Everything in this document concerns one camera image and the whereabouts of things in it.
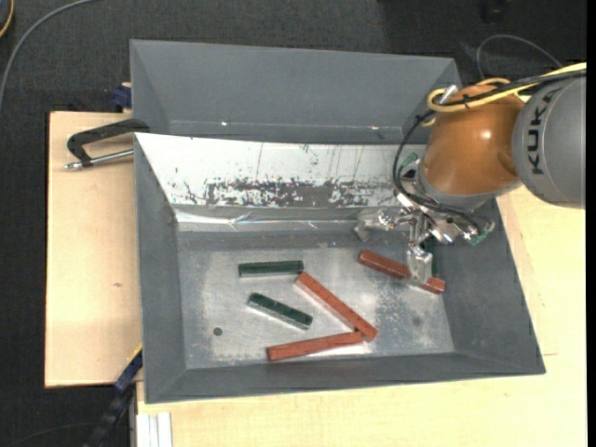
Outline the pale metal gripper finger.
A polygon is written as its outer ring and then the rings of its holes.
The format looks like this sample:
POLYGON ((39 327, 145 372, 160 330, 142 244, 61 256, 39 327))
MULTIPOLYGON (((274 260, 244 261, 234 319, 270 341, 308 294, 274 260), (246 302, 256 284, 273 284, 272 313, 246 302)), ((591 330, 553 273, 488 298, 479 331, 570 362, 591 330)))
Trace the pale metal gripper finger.
POLYGON ((388 232, 397 227, 396 217, 383 209, 362 210, 357 217, 355 233, 361 241, 366 241, 372 231, 388 232))
POLYGON ((432 277, 433 255, 420 246, 409 247, 406 262, 410 279, 414 284, 424 285, 432 277))

